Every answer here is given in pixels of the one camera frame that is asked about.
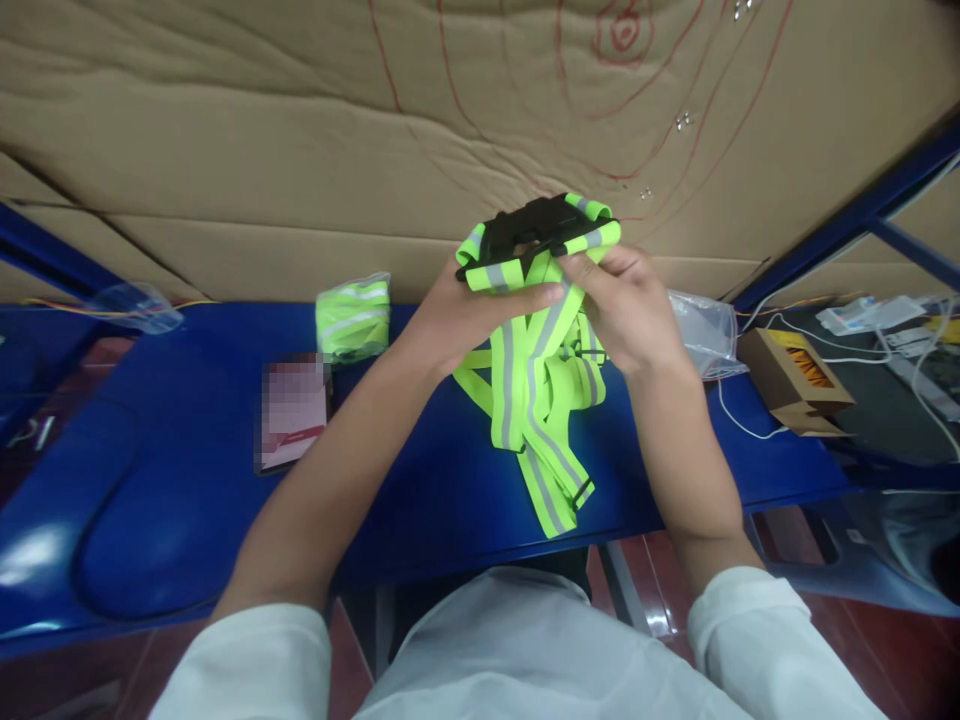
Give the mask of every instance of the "white cable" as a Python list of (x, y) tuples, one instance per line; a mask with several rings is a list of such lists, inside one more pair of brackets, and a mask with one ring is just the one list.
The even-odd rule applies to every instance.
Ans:
[[(953, 171), (953, 169), (957, 167), (957, 165), (960, 165), (960, 153), (957, 153), (956, 155), (954, 155), (953, 159), (950, 160), (946, 165), (943, 166), (943, 168), (940, 169), (940, 172), (934, 175), (926, 185), (924, 185), (920, 190), (918, 190), (913, 195), (913, 197), (911, 197), (909, 200), (907, 200), (902, 205), (900, 205), (896, 210), (894, 210), (889, 215), (887, 215), (886, 219), (892, 220), (897, 215), (899, 215), (904, 210), (906, 210), (908, 207), (913, 205), (917, 200), (919, 200), (928, 192), (930, 192), (930, 190), (932, 190), (934, 186), (936, 186), (941, 180), (943, 180), (947, 175), (949, 175), (951, 171)], [(757, 319), (757, 315), (759, 314), (759, 312), (763, 309), (763, 306), (766, 305), (771, 299), (773, 299), (774, 297), (782, 293), (784, 290), (787, 290), (788, 288), (792, 288), (794, 285), (801, 282), (802, 280), (806, 280), (808, 277), (813, 275), (817, 270), (822, 268), (824, 265), (832, 263), (834, 260), (840, 259), (844, 255), (846, 255), (848, 252), (853, 250), (855, 247), (857, 247), (857, 245), (862, 243), (869, 234), (870, 233), (866, 233), (866, 232), (863, 233), (858, 238), (848, 243), (846, 246), (841, 248), (839, 251), (835, 252), (830, 257), (818, 263), (816, 266), (810, 268), (807, 272), (805, 272), (803, 275), (798, 277), (796, 280), (793, 280), (787, 283), (786, 285), (783, 285), (777, 288), (772, 293), (767, 295), (763, 300), (757, 303), (757, 307), (754, 309), (753, 314), (747, 319), (747, 322), (744, 323), (743, 330), (740, 332), (740, 335), (743, 335), (743, 333), (745, 333), (750, 328), (750, 326), (753, 324), (753, 321)]]
[(917, 402), (920, 403), (920, 406), (927, 411), (927, 415), (929, 415), (930, 418), (937, 424), (937, 427), (943, 431), (944, 436), (950, 441), (950, 445), (953, 446), (953, 452), (956, 455), (956, 460), (953, 462), (960, 463), (960, 444), (957, 444), (957, 439), (953, 436), (953, 433), (950, 432), (950, 429), (940, 421), (940, 418), (937, 417), (937, 414), (930, 409), (930, 406), (927, 405), (926, 400), (924, 400), (920, 396), (920, 393), (917, 392), (917, 378), (920, 377), (920, 366), (923, 365), (923, 361), (927, 359), (927, 356), (931, 352), (933, 352), (933, 349), (937, 346), (940, 338), (943, 337), (943, 334), (947, 331), (947, 327), (950, 325), (950, 316), (953, 315), (953, 304), (955, 300), (955, 297), (951, 297), (947, 301), (946, 310), (944, 310), (943, 305), (940, 305), (940, 312), (943, 313), (943, 317), (940, 319), (940, 327), (937, 328), (937, 332), (934, 333), (932, 338), (930, 338), (930, 343), (927, 345), (927, 349), (923, 351), (923, 355), (920, 356), (920, 359), (917, 360), (916, 366), (913, 368), (913, 376), (910, 379), (910, 389), (913, 391), (913, 394), (917, 398)]
[(817, 266), (810, 268), (810, 270), (808, 270), (807, 272), (805, 272), (803, 275), (801, 275), (800, 277), (798, 277), (796, 280), (792, 280), (792, 281), (788, 282), (786, 285), (781, 285), (781, 286), (778, 287), (776, 290), (774, 290), (772, 293), (770, 293), (769, 295), (767, 295), (763, 300), (761, 300), (759, 303), (757, 303), (757, 307), (754, 308), (753, 314), (752, 314), (749, 318), (747, 318), (747, 322), (745, 322), (745, 323), (743, 324), (743, 330), (740, 331), (740, 335), (743, 335), (743, 333), (745, 333), (747, 330), (750, 329), (750, 326), (753, 324), (753, 321), (757, 319), (757, 315), (758, 315), (758, 314), (760, 313), (760, 311), (763, 309), (763, 306), (766, 305), (767, 302), (769, 302), (772, 298), (776, 297), (777, 295), (779, 295), (780, 293), (782, 293), (784, 290), (788, 290), (789, 288), (792, 288), (792, 287), (793, 287), (794, 285), (796, 285), (797, 283), (802, 282), (803, 280), (806, 280), (808, 277), (810, 277), (811, 275), (813, 275), (817, 270), (819, 270), (820, 268), (822, 268), (824, 265), (828, 265), (829, 263), (832, 263), (834, 260), (837, 260), (837, 259), (843, 257), (843, 256), (846, 255), (848, 252), (850, 252), (850, 251), (853, 250), (855, 247), (857, 247), (857, 245), (859, 245), (859, 244), (862, 243), (864, 240), (866, 240), (867, 235), (869, 235), (869, 234), (870, 234), (870, 233), (863, 233), (862, 235), (860, 235), (860, 237), (856, 238), (856, 239), (853, 240), (851, 243), (849, 243), (849, 244), (846, 245), (845, 247), (841, 248), (839, 251), (835, 252), (833, 255), (831, 255), (830, 257), (828, 257), (826, 260), (824, 260), (823, 262), (821, 262), (821, 263), (818, 264)]
[(877, 330), (876, 333), (880, 337), (880, 343), (886, 349), (885, 350), (865, 350), (863, 348), (850, 347), (849, 345), (838, 345), (837, 343), (830, 342), (829, 340), (824, 340), (822, 337), (820, 337), (819, 335), (815, 335), (809, 330), (804, 330), (803, 328), (798, 328), (796, 325), (791, 324), (783, 316), (783, 313), (776, 313), (775, 315), (773, 315), (770, 318), (770, 322), (767, 323), (767, 328), (773, 325), (773, 321), (776, 320), (777, 318), (780, 318), (780, 322), (782, 322), (788, 328), (792, 328), (793, 330), (796, 330), (797, 332), (801, 332), (804, 335), (809, 335), (814, 340), (819, 340), (825, 345), (830, 345), (832, 347), (840, 348), (841, 350), (850, 350), (852, 352), (876, 353), (876, 354), (882, 354), (886, 356), (886, 357), (880, 358), (879, 360), (867, 360), (866, 358), (823, 358), (823, 361), (825, 363), (858, 362), (858, 363), (863, 363), (864, 365), (883, 365), (885, 363), (890, 362), (891, 358), (893, 357), (893, 352), (890, 350), (889, 347), (887, 347), (887, 341), (883, 338), (883, 335), (879, 330)]
[(779, 435), (780, 433), (786, 432), (787, 430), (790, 429), (786, 425), (784, 425), (783, 427), (777, 428), (769, 435), (757, 435), (752, 430), (747, 430), (743, 425), (739, 423), (739, 421), (733, 415), (730, 414), (730, 411), (727, 410), (727, 405), (726, 403), (723, 402), (723, 380), (717, 380), (717, 397), (720, 398), (720, 407), (723, 408), (723, 411), (727, 414), (727, 417), (730, 418), (733, 424), (736, 425), (741, 430), (743, 430), (747, 435), (753, 435), (753, 437), (755, 437), (757, 440), (769, 440), (774, 435)]
[(960, 495), (960, 490), (881, 490), (882, 495)]

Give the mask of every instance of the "yellow wire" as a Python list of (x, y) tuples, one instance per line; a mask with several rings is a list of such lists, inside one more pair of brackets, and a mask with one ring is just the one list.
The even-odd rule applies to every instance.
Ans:
[(173, 306), (174, 310), (183, 310), (185, 307), (191, 307), (192, 305), (220, 305), (219, 300), (191, 300), (190, 302), (177, 303)]
[[(789, 310), (790, 308), (799, 307), (801, 305), (810, 305), (815, 302), (820, 302), (821, 300), (842, 300), (843, 298), (855, 297), (863, 294), (864, 293), (862, 292), (855, 292), (855, 293), (846, 293), (845, 295), (821, 295), (820, 297), (807, 298), (806, 300), (797, 300), (797, 302), (791, 303), (790, 305), (784, 305), (783, 307), (773, 308), (772, 310), (763, 310), (762, 312), (758, 312), (757, 317), (759, 317), (760, 315), (769, 315), (770, 313)], [(737, 315), (740, 315), (741, 317), (750, 317), (751, 313), (738, 312)]]
[[(70, 305), (64, 305), (61, 303), (51, 302), (49, 300), (41, 300), (40, 298), (26, 298), (21, 300), (22, 305), (35, 304), (35, 305), (45, 305), (46, 307), (53, 308), (54, 310), (62, 310), (63, 312), (71, 313), (73, 315), (86, 315), (88, 317), (96, 318), (124, 318), (124, 317), (133, 317), (136, 315), (142, 315), (138, 312), (108, 312), (106, 310), (85, 310), (79, 307), (73, 307)], [(177, 303), (173, 306), (174, 310), (181, 310), (185, 307), (190, 307), (191, 305), (219, 305), (216, 300), (191, 300), (189, 302)]]

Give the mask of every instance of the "blue desk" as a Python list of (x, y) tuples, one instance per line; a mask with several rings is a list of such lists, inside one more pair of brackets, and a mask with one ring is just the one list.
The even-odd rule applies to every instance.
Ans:
[(100, 329), (82, 315), (0, 307), (0, 448), (74, 371)]
[[(395, 308), (394, 333), (412, 311)], [(284, 353), (310, 352), (314, 342), (311, 306), (228, 304), (192, 308), (178, 330), (136, 343), (0, 514), (0, 657), (117, 632), (78, 603), (67, 579), (78, 537), (118, 481), (76, 558), (87, 602), (101, 615), (129, 618), (122, 626), (129, 628), (163, 622), (138, 618), (222, 589), (277, 482), (253, 473), (263, 367)], [(336, 376), (335, 401), (364, 370)], [(609, 364), (603, 373), (606, 402), (571, 420), (573, 449), (597, 486), (575, 532), (543, 538), (515, 458), (490, 446), (489, 420), (448, 380), (397, 458), (336, 583), (405, 582), (661, 528), (623, 379)], [(727, 381), (724, 390), (745, 425), (774, 427), (749, 379)], [(848, 489), (818, 440), (790, 433), (755, 440), (732, 425), (713, 394), (710, 411), (748, 509)]]

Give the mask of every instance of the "white shirt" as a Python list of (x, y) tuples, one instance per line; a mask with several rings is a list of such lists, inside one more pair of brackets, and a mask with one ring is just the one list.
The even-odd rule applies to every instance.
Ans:
[[(726, 570), (688, 632), (700, 672), (565, 578), (494, 568), (414, 626), (357, 717), (883, 717), (786, 580)], [(151, 718), (325, 718), (330, 661), (316, 611), (246, 610), (197, 636)]]

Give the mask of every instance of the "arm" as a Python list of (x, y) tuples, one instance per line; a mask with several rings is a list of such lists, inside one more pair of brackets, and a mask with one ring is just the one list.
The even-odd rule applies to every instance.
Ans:
[(649, 259), (615, 246), (599, 266), (585, 255), (560, 260), (588, 294), (597, 337), (627, 380), (650, 487), (694, 592), (729, 567), (762, 568), (703, 385)]
[(211, 622), (270, 603), (321, 609), (340, 559), (437, 384), (509, 318), (562, 297), (554, 283), (473, 293), (456, 261), (323, 435), (277, 486), (247, 534)]

